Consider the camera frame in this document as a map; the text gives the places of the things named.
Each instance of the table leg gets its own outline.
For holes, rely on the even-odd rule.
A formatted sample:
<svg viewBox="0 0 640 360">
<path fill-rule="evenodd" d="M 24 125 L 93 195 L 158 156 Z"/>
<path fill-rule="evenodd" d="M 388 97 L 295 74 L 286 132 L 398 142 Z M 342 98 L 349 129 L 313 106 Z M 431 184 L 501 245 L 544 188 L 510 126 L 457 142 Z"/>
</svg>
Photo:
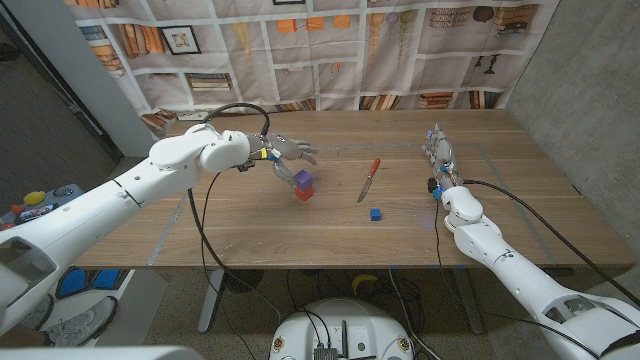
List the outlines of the table leg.
<svg viewBox="0 0 640 360">
<path fill-rule="evenodd" d="M 218 293 L 207 284 L 207 293 L 204 296 L 204 302 L 202 304 L 202 312 L 200 312 L 200 320 L 198 321 L 198 331 L 205 334 L 211 330 L 211 324 L 213 324 L 213 318 L 218 309 L 218 303 L 222 297 L 222 290 L 224 284 L 224 270 L 218 269 L 211 272 L 209 281 L 211 285 L 218 289 Z"/>
<path fill-rule="evenodd" d="M 456 282 L 462 302 L 469 306 L 473 306 L 474 308 L 478 308 L 478 303 L 476 302 L 476 296 L 473 293 L 473 287 L 471 286 L 471 279 L 469 279 L 467 269 L 453 269 L 453 278 Z M 467 313 L 467 320 L 469 322 L 471 332 L 476 335 L 484 334 L 484 324 L 482 323 L 480 312 L 466 306 L 464 307 L 464 310 Z"/>
</svg>

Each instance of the purple cube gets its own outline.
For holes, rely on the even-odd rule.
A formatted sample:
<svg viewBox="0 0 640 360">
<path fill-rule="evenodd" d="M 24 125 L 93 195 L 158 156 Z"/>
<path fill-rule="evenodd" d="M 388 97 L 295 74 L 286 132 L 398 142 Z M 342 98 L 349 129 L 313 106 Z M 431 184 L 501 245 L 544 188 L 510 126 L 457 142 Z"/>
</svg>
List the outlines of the purple cube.
<svg viewBox="0 0 640 360">
<path fill-rule="evenodd" d="M 304 170 L 300 170 L 296 176 L 293 177 L 296 180 L 296 186 L 300 191 L 307 191 L 308 188 L 311 187 L 313 180 L 311 179 L 311 174 Z"/>
</svg>

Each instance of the picture frame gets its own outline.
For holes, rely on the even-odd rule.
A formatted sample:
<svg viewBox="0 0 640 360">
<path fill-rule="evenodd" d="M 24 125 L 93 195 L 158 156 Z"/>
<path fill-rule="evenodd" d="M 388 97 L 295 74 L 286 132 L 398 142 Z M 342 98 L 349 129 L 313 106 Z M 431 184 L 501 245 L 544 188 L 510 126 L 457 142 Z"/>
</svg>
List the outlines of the picture frame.
<svg viewBox="0 0 640 360">
<path fill-rule="evenodd" d="M 306 0 L 272 0 L 273 5 L 294 5 L 294 4 L 304 4 Z"/>
<path fill-rule="evenodd" d="M 172 55 L 201 54 L 198 40 L 191 25 L 159 28 Z"/>
</svg>

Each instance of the table top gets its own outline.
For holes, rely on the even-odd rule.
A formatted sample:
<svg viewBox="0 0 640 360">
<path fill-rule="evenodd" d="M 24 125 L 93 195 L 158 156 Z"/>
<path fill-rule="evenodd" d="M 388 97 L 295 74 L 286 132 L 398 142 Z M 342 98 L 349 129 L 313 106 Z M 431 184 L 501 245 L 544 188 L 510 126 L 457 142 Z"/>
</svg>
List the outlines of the table top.
<svg viewBox="0 0 640 360">
<path fill-rule="evenodd" d="M 509 189 L 528 202 L 594 263 L 626 266 L 634 257 L 589 202 L 506 111 L 336 111 L 271 116 L 270 132 L 318 147 L 318 164 L 289 161 L 295 174 L 313 176 L 314 195 L 299 200 L 271 163 L 240 173 L 223 172 L 209 198 L 205 231 L 222 261 L 234 268 L 401 268 L 438 264 L 436 202 L 427 192 L 431 165 L 420 146 L 438 123 L 453 143 L 460 175 Z M 257 133 L 261 116 L 214 119 L 225 129 Z M 194 122 L 179 122 L 179 135 Z M 382 162 L 366 198 L 357 203 L 373 160 Z M 204 173 L 193 189 L 198 209 L 213 178 Z M 469 185 L 503 236 L 539 266 L 584 263 L 524 208 L 505 195 Z M 382 219 L 372 222 L 371 208 Z M 455 246 L 443 223 L 438 230 L 444 266 L 479 266 Z M 205 254 L 208 266 L 215 267 Z M 146 207 L 85 253 L 81 267 L 197 268 L 200 241 L 184 194 Z"/>
</svg>

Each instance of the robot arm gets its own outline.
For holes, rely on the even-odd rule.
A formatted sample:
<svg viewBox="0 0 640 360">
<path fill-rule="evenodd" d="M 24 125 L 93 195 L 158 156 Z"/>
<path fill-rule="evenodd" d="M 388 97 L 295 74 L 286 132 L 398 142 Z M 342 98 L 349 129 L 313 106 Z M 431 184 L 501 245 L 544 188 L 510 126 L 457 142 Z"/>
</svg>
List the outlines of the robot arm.
<svg viewBox="0 0 640 360">
<path fill-rule="evenodd" d="M 598 356 L 620 339 L 640 342 L 636 334 L 640 330 L 640 311 L 617 299 L 565 288 L 519 254 L 502 238 L 499 227 L 483 214 L 480 202 L 462 186 L 452 147 L 444 132 L 436 125 L 427 139 L 423 150 L 434 172 L 429 191 L 450 211 L 445 224 L 463 254 L 490 269 L 534 321 L 579 341 Z M 542 331 L 561 358 L 593 359 L 564 337 Z M 624 351 L 635 349 L 640 353 L 639 346 Z"/>
<path fill-rule="evenodd" d="M 202 170 L 244 171 L 254 166 L 253 155 L 267 150 L 282 154 L 272 158 L 274 163 L 281 162 L 280 157 L 315 163 L 308 153 L 316 151 L 308 143 L 273 135 L 278 137 L 274 143 L 270 136 L 220 134 L 211 125 L 195 125 L 184 135 L 157 142 L 147 159 L 123 175 L 47 216 L 0 232 L 0 335 L 28 314 L 82 253 L 142 208 L 194 187 Z M 288 183 L 292 177 L 284 176 Z"/>
</svg>

